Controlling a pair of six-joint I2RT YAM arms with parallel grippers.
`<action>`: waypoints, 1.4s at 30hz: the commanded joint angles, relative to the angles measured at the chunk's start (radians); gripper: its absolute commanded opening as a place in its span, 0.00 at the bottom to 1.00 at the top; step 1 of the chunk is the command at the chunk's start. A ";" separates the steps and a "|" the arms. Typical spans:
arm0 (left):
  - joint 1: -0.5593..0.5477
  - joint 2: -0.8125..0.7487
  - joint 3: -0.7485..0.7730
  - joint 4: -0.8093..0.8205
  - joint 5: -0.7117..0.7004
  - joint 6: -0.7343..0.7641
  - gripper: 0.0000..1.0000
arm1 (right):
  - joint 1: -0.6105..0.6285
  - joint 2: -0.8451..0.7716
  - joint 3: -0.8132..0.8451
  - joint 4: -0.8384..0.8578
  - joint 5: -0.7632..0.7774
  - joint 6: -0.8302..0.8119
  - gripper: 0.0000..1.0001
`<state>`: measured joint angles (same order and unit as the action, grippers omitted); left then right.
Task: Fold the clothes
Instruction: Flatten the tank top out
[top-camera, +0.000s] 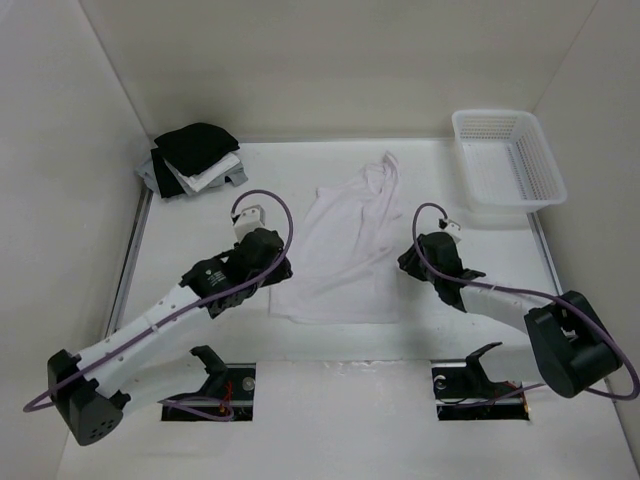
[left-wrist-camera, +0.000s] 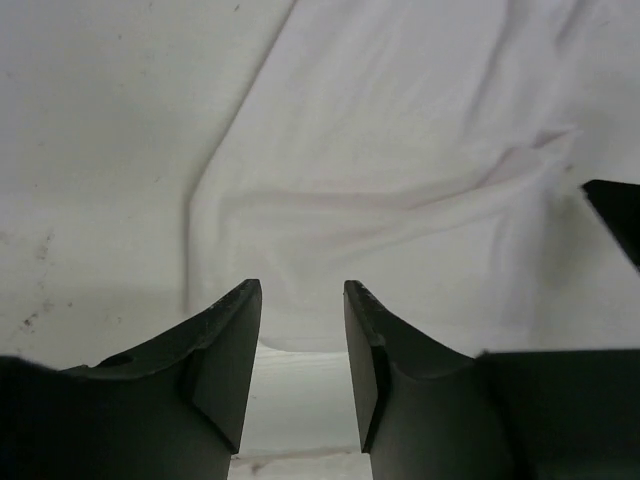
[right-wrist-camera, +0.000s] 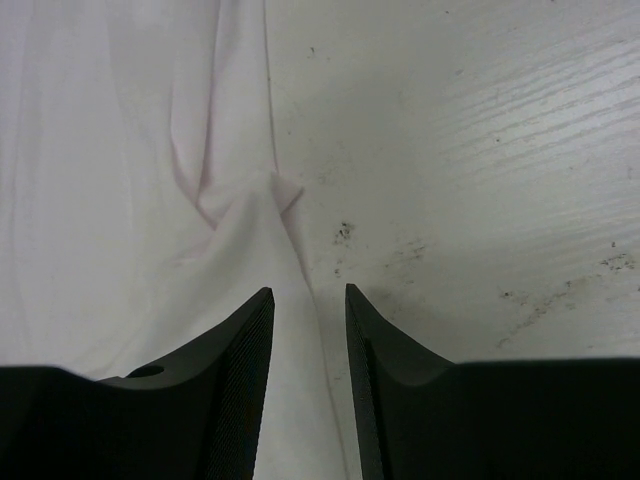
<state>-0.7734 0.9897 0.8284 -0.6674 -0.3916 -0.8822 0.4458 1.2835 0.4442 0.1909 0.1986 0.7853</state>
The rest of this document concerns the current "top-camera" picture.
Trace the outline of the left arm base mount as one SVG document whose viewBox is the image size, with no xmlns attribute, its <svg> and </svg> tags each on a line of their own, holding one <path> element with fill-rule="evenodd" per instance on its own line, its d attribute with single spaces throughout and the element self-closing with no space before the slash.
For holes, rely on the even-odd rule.
<svg viewBox="0 0 640 480">
<path fill-rule="evenodd" d="M 230 364 L 223 380 L 208 380 L 194 393 L 162 405 L 162 422 L 251 422 L 254 414 L 257 366 Z"/>
</svg>

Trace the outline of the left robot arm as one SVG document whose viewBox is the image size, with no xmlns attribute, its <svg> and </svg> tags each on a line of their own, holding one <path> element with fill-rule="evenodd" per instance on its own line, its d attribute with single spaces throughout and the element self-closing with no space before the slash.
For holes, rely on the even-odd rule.
<svg viewBox="0 0 640 480">
<path fill-rule="evenodd" d="M 160 365 L 151 360 L 259 289 L 290 279 L 290 244 L 258 227 L 232 249 L 197 262 L 167 295 L 103 341 L 77 354 L 54 354 L 47 362 L 50 398 L 76 442 L 102 440 L 150 403 L 187 408 L 196 398 L 219 395 L 228 368 L 211 347 L 195 346 Z"/>
</svg>

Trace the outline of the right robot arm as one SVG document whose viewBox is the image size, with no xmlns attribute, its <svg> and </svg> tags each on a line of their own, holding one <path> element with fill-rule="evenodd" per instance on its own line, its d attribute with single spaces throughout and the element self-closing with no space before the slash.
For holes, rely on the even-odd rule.
<svg viewBox="0 0 640 480">
<path fill-rule="evenodd" d="M 573 398 L 623 365 L 606 343 L 586 298 L 574 291 L 554 298 L 482 288 L 484 274 L 465 268 L 456 242 L 445 232 L 421 234 L 397 259 L 410 277 L 433 285 L 439 299 L 463 313 L 488 317 L 525 333 L 542 381 L 556 394 Z"/>
</svg>

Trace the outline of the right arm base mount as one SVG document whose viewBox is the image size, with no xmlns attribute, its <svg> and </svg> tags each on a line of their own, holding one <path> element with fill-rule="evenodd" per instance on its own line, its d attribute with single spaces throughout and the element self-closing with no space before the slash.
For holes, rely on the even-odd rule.
<svg viewBox="0 0 640 480">
<path fill-rule="evenodd" d="M 439 421 L 529 420 L 523 393 L 498 400 L 520 382 L 493 382 L 464 362 L 434 363 L 431 373 Z"/>
</svg>

